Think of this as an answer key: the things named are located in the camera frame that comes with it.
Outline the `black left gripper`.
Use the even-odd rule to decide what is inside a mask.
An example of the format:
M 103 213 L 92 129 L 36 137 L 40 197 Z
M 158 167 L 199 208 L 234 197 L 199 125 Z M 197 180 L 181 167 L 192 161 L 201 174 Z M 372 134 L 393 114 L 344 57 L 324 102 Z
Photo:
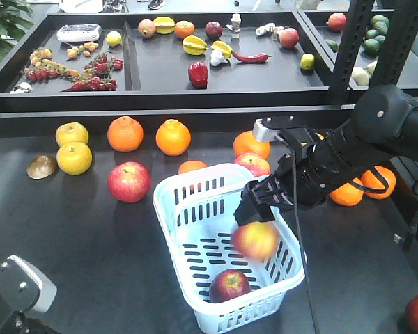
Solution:
M 0 292 L 0 333 L 30 333 L 25 312 L 31 308 L 31 295 Z

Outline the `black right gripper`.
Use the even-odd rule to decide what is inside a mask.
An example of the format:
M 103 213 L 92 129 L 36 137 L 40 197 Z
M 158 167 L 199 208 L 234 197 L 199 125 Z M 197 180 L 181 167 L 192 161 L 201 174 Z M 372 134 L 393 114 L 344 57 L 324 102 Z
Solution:
M 339 127 L 325 139 L 290 145 L 280 158 L 275 173 L 261 180 L 259 203 L 254 193 L 257 180 L 249 181 L 240 193 L 234 212 L 238 226 L 275 220 L 271 207 L 279 213 L 299 207 L 313 207 L 325 196 L 369 168 L 369 144 L 357 138 L 350 127 Z

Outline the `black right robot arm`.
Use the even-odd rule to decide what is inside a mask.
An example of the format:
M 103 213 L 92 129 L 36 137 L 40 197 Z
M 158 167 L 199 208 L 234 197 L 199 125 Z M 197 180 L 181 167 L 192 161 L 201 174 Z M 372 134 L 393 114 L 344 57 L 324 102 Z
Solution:
M 418 162 L 418 97 L 395 85 L 366 91 L 350 118 L 321 141 L 301 146 L 284 119 L 258 119 L 253 128 L 258 141 L 278 141 L 289 152 L 278 168 L 261 181 L 248 182 L 234 217 L 239 226 L 274 220 L 280 212 L 310 209 L 325 196 L 364 171 L 395 156 Z

